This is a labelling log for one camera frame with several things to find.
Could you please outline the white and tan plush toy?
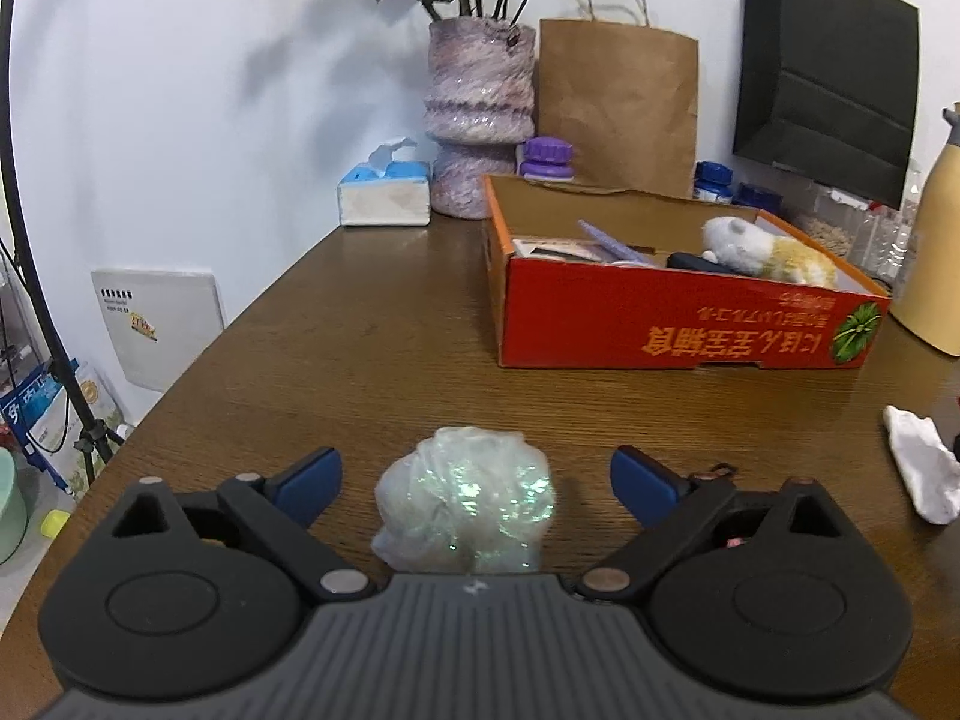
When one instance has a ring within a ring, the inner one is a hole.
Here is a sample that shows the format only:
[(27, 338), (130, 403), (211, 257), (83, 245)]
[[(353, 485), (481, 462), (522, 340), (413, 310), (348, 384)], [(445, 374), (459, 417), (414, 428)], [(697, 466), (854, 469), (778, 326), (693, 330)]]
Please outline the white and tan plush toy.
[(827, 255), (789, 236), (777, 236), (737, 216), (718, 216), (701, 228), (703, 257), (750, 278), (835, 289), (838, 268)]

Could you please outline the red orange cardboard box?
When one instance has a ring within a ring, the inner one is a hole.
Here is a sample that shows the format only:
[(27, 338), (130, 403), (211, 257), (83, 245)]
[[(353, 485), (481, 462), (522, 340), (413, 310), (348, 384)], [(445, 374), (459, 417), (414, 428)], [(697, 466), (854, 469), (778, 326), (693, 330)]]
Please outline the red orange cardboard box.
[[(483, 181), (487, 263), (498, 359), (542, 369), (856, 369), (889, 313), (880, 284), (839, 262), (835, 289), (670, 270), (698, 254), (701, 228), (727, 206), (662, 195), (532, 182)], [(524, 259), (514, 238), (594, 244), (579, 220), (643, 252), (654, 266)]]

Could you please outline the brown paper bag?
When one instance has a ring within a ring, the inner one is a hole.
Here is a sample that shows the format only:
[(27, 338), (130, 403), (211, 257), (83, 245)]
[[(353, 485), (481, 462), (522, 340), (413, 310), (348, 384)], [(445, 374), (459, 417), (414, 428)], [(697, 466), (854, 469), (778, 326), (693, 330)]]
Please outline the brown paper bag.
[(537, 128), (573, 146), (586, 184), (690, 197), (697, 157), (698, 41), (651, 25), (646, 0), (628, 23), (540, 23)]

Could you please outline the yellow thermos jug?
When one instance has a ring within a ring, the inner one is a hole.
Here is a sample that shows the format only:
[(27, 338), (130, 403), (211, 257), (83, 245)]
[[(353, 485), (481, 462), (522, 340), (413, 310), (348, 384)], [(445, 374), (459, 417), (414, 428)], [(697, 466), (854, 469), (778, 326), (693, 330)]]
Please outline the yellow thermos jug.
[(893, 288), (892, 316), (942, 355), (960, 353), (960, 151), (958, 104), (944, 110), (950, 132), (924, 184), (907, 253)]

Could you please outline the blue lid white bottle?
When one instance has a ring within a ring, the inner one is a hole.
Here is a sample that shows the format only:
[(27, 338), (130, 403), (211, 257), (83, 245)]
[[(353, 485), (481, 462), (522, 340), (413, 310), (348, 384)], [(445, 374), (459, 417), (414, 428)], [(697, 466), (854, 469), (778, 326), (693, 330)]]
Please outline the blue lid white bottle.
[(732, 203), (734, 172), (726, 164), (716, 161), (698, 161), (693, 181), (693, 199), (702, 202)]

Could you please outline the purple lid bottle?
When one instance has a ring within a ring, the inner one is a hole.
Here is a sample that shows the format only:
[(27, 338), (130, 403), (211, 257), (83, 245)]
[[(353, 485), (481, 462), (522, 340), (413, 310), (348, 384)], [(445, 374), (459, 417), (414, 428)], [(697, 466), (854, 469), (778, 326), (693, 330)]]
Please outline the purple lid bottle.
[(524, 179), (571, 182), (574, 179), (574, 148), (562, 138), (529, 138), (519, 146), (517, 174)]

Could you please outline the iridescent plastic wrap ball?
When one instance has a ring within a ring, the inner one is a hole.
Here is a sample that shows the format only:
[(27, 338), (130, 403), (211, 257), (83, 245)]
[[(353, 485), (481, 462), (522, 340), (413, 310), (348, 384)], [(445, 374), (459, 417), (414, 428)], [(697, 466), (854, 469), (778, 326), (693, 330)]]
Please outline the iridescent plastic wrap ball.
[(556, 507), (548, 458), (521, 433), (441, 427), (382, 473), (371, 550), (397, 572), (540, 569)]

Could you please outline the dark blue jar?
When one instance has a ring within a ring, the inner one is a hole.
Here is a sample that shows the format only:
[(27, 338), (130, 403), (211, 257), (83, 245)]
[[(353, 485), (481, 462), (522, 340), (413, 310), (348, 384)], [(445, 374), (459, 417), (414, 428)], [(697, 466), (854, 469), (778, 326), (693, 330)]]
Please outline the dark blue jar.
[(737, 187), (732, 203), (737, 206), (758, 208), (758, 210), (766, 211), (771, 215), (777, 215), (781, 211), (782, 195), (769, 188), (761, 187), (761, 185), (741, 182)]

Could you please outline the navy blue zip case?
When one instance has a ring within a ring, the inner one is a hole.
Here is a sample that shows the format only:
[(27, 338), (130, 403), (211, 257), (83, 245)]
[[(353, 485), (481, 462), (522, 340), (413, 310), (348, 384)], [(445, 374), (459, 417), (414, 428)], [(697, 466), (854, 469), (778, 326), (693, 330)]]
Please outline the navy blue zip case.
[(670, 270), (695, 271), (695, 273), (711, 273), (711, 275), (737, 276), (737, 271), (732, 270), (732, 268), (729, 268), (729, 266), (711, 262), (711, 260), (708, 260), (706, 257), (688, 254), (688, 252), (674, 252), (674, 254), (670, 254), (669, 257), (667, 257), (667, 262), (665, 262), (665, 265), (669, 266)]

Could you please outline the black paper bag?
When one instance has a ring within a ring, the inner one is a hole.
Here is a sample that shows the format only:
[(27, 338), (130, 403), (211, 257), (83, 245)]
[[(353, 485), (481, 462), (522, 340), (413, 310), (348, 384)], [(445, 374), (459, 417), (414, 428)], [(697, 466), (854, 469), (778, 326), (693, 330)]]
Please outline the black paper bag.
[(905, 0), (743, 0), (732, 151), (896, 208), (919, 59)]

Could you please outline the purple woven cloth pouch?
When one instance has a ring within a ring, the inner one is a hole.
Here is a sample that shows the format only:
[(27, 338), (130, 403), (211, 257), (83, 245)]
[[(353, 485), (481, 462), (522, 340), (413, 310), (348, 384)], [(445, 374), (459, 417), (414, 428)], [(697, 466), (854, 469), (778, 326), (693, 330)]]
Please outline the purple woven cloth pouch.
[(615, 262), (630, 263), (630, 265), (636, 266), (654, 266), (654, 262), (643, 252), (633, 249), (619, 239), (612, 238), (610, 234), (602, 231), (594, 224), (590, 224), (586, 220), (579, 220), (578, 226), (594, 244), (607, 252)]

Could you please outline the purple textured vase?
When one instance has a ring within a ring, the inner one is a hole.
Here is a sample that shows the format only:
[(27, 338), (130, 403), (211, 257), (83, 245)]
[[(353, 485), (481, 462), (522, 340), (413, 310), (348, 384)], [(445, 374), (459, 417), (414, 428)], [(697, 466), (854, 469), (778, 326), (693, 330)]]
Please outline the purple textured vase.
[(459, 16), (430, 26), (423, 127), (438, 146), (431, 210), (461, 220), (489, 214), (483, 177), (516, 171), (534, 137), (535, 31)]

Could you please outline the white crumpled cloth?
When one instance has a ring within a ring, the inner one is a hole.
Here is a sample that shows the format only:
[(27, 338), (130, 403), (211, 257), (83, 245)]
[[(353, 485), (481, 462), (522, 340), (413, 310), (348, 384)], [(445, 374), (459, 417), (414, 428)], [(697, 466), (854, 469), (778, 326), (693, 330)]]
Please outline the white crumpled cloth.
[(882, 411), (889, 447), (916, 513), (931, 525), (958, 520), (958, 455), (935, 422), (887, 405)]

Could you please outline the mint green bucket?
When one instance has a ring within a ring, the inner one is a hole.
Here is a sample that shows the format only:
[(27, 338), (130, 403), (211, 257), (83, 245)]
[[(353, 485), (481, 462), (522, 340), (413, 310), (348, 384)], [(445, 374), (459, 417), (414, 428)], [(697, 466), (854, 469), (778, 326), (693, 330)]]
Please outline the mint green bucket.
[(29, 507), (23, 489), (23, 468), (10, 450), (0, 452), (0, 562), (7, 562), (20, 548), (29, 522)]

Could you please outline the clear container with seeds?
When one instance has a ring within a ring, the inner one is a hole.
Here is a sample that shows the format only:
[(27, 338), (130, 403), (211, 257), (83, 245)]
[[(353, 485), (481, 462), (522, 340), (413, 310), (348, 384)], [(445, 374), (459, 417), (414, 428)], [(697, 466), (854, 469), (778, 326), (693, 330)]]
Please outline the clear container with seeds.
[(844, 259), (853, 249), (869, 204), (822, 184), (809, 184), (786, 200), (784, 215), (817, 244)]

